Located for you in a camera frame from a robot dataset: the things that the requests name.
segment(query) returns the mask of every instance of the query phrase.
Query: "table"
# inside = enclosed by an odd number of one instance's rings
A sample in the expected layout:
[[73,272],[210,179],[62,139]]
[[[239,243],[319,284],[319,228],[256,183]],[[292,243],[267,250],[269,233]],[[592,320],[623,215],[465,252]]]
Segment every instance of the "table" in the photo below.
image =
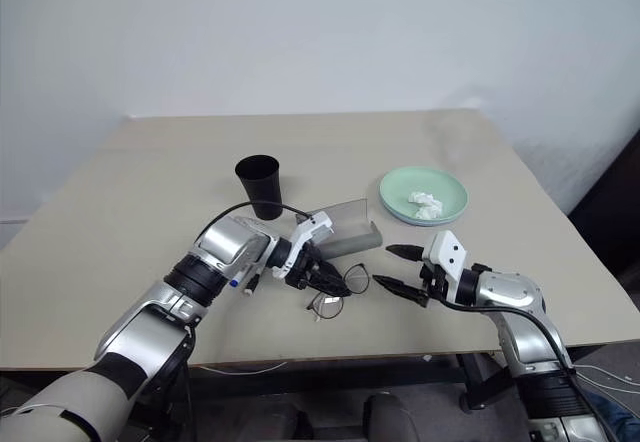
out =
[[[478,261],[543,290],[568,345],[640,339],[640,313],[495,127],[470,110],[132,119],[116,130],[2,252],[0,367],[81,367],[100,336],[188,250],[206,222],[245,200],[233,168],[268,153],[283,200],[311,210],[367,197],[384,245],[424,245],[381,205],[390,169],[451,172],[470,201],[454,231]],[[250,215],[251,210],[238,211]],[[274,226],[288,235],[292,215]],[[383,248],[335,260],[418,284],[419,265]],[[498,349],[493,324],[375,282],[343,313],[315,322],[314,291],[266,277],[253,297],[223,291],[198,327],[190,363],[301,360]]]

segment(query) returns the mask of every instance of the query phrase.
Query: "green plate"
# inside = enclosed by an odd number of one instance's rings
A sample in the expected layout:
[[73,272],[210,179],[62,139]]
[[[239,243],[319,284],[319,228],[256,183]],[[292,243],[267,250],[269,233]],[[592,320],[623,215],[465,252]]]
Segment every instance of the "green plate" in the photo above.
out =
[[[442,202],[442,217],[416,219],[418,204],[409,202],[411,192],[426,192]],[[380,182],[380,197],[384,206],[400,220],[413,225],[446,224],[467,207],[469,196],[453,175],[429,167],[400,167],[387,173]]]

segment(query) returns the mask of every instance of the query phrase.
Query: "white tissue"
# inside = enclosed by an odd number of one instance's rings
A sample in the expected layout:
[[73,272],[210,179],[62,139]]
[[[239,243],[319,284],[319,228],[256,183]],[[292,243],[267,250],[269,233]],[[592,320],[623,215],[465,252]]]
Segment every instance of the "white tissue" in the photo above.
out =
[[432,220],[442,216],[442,202],[434,198],[432,194],[411,192],[409,202],[420,204],[421,206],[416,212],[416,219]]

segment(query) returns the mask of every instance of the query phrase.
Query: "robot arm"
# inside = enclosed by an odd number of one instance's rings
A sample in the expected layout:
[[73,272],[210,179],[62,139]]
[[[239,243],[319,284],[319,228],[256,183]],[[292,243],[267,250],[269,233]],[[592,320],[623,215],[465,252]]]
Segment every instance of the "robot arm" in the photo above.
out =
[[433,298],[456,310],[483,312],[494,322],[527,411],[533,442],[608,440],[605,428],[571,379],[571,359],[546,314],[542,292],[531,279],[493,272],[478,264],[465,269],[467,252],[451,231],[439,232],[426,249],[395,245],[387,250],[423,263],[421,289],[374,275],[387,290],[423,307]]
[[232,281],[271,268],[288,285],[349,295],[309,243],[330,233],[323,212],[301,223],[291,242],[257,220],[220,219],[106,332],[94,364],[61,377],[3,418],[0,439],[115,441],[138,396],[167,384],[189,358],[196,326]]

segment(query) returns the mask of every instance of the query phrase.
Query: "black plastic cup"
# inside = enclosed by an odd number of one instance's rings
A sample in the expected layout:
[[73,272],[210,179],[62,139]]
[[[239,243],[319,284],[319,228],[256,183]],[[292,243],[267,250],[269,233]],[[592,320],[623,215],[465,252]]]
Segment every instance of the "black plastic cup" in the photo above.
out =
[[[280,164],[270,155],[252,155],[236,164],[236,175],[250,201],[266,200],[281,204],[279,169]],[[252,207],[262,220],[277,219],[282,214],[282,207],[277,205],[253,204]]]

